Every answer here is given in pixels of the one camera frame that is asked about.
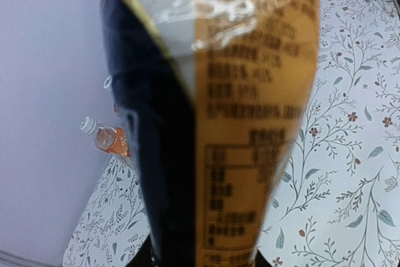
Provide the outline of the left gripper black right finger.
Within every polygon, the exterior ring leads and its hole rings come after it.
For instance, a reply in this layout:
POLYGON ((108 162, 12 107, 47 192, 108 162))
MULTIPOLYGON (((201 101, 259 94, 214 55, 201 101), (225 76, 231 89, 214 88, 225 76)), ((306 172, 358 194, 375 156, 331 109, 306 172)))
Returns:
POLYGON ((258 247, 255 247, 252 257, 254 259, 252 263, 253 267, 272 267, 268 260, 259 251, 258 247))

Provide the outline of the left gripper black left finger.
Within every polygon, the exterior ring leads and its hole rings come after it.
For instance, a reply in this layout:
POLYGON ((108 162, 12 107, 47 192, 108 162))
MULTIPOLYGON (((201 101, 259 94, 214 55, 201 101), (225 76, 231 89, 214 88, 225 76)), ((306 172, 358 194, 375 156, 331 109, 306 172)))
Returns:
POLYGON ((161 267, 162 244, 157 243, 151 235, 148 235, 139 251, 129 262, 129 267, 161 267))

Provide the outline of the black-label orange drink bottle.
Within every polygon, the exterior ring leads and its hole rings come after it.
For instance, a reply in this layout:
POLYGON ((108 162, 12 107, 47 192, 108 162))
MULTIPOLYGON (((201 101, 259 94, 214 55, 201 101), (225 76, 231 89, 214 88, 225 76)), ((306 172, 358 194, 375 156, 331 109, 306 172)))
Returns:
POLYGON ((317 68, 319 0, 101 0, 154 266, 255 266, 317 68))

